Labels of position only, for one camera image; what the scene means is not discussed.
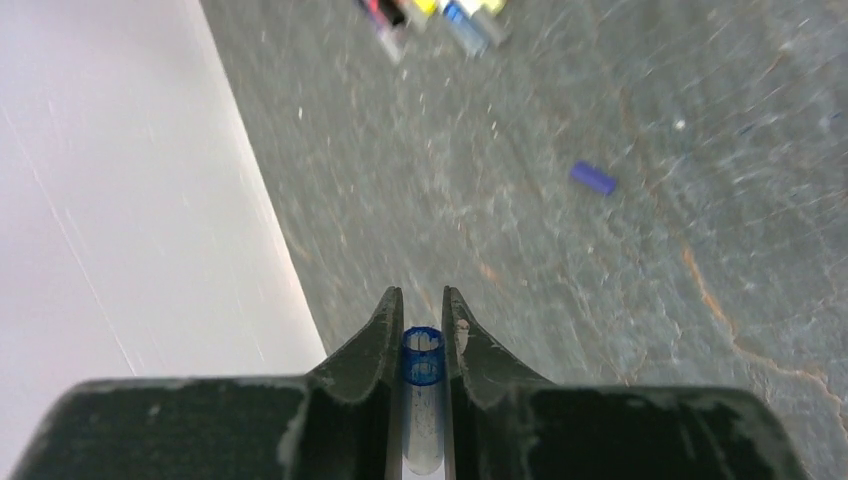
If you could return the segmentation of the purple pen cap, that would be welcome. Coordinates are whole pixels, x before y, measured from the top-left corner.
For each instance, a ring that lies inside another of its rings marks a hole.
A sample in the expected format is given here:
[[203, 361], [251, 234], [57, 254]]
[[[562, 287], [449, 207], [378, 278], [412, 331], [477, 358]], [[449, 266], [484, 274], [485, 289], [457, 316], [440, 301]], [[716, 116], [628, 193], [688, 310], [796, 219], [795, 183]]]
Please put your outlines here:
[[617, 187], [615, 178], [584, 161], [577, 161], [573, 165], [570, 175], [575, 181], [605, 196], [612, 194]]

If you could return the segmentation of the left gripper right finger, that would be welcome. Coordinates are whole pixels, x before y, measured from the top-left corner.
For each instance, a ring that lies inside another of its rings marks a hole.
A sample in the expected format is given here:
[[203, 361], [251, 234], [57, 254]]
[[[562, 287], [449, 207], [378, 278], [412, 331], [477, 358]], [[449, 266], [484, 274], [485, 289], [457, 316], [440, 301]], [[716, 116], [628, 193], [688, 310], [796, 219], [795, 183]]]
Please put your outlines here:
[[750, 392], [564, 386], [442, 300], [450, 479], [802, 479], [776, 416]]

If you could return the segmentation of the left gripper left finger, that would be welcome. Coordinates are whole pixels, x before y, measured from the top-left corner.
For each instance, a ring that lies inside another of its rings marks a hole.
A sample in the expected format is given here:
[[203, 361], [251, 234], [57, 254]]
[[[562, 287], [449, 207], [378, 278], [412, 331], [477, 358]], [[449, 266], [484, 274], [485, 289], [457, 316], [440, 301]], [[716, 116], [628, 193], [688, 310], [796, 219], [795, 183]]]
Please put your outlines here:
[[15, 479], [398, 479], [399, 288], [297, 376], [123, 378], [67, 390]]

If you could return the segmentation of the clear blue pen cap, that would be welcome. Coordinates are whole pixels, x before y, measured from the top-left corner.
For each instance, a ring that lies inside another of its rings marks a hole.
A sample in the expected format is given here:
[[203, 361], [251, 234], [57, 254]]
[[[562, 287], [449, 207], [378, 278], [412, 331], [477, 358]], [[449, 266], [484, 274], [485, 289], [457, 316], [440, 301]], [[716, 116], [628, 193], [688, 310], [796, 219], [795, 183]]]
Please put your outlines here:
[[444, 457], [445, 344], [440, 330], [406, 330], [401, 344], [402, 451], [415, 475], [436, 472]]

